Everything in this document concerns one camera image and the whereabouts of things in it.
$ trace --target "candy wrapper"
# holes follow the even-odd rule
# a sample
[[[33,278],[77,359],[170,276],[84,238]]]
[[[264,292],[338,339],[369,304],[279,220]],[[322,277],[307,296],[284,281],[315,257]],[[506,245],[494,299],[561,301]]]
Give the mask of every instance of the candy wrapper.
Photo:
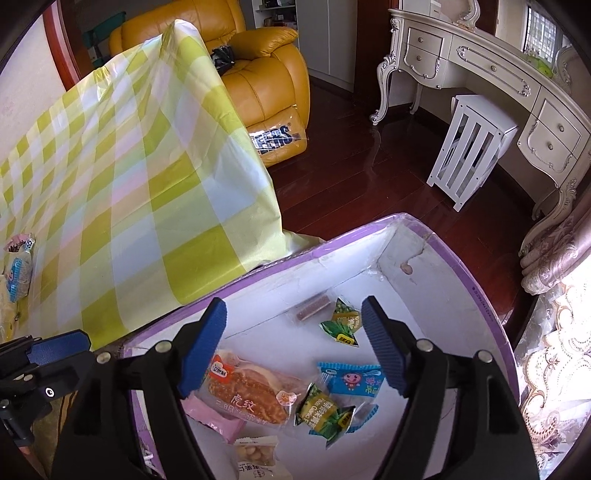
[[[181,400],[184,412],[193,420],[205,425],[218,432],[228,443],[234,443],[240,431],[246,425],[241,419],[226,418],[222,414],[207,406],[205,402],[199,400],[191,394]]]
[[[329,448],[347,431],[354,412],[355,407],[339,407],[335,400],[312,383],[295,413],[295,425],[308,425],[311,431],[326,439],[326,448]]]
[[[320,327],[337,342],[359,346],[354,334],[362,327],[361,314],[340,298],[336,299],[332,318],[322,322]]]
[[[33,259],[31,250],[35,244],[32,235],[24,234],[13,236],[5,245],[7,252],[17,252],[16,258],[12,261],[10,272],[8,273],[7,289],[10,301],[17,301],[26,297],[31,283],[31,274],[33,273]]]
[[[318,363],[320,384],[328,390],[330,398],[341,405],[353,405],[355,414],[347,433],[353,433],[365,425],[378,412],[374,403],[384,383],[384,373],[379,365],[348,365]]]

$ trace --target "cartoon character print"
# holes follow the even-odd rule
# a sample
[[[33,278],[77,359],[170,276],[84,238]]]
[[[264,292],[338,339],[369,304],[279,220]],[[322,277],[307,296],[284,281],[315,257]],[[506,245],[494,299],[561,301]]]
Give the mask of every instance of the cartoon character print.
[[[343,375],[343,382],[349,387],[349,390],[355,390],[362,380],[363,377],[359,374],[348,373]]]

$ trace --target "white stool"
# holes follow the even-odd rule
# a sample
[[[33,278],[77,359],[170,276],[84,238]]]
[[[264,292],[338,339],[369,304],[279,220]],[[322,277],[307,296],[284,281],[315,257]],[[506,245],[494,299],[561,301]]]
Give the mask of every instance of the white stool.
[[[452,123],[427,184],[441,188],[459,212],[509,148],[517,124],[482,95],[452,99]]]

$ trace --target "white wall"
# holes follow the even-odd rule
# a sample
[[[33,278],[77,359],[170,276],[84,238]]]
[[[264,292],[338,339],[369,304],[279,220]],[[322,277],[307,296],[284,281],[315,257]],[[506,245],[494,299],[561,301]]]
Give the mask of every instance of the white wall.
[[[39,18],[0,73],[0,159],[65,92]]]

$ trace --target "leather recliner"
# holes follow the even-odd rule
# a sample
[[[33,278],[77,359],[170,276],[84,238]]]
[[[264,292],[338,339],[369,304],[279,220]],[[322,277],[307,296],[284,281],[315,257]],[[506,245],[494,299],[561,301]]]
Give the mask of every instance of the leather recliner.
[[[265,166],[302,153],[310,116],[306,63],[286,27],[246,30],[238,0],[176,0],[131,18],[111,33],[116,55],[160,35],[175,19],[191,22],[209,53],[232,47],[236,63],[222,80]]]

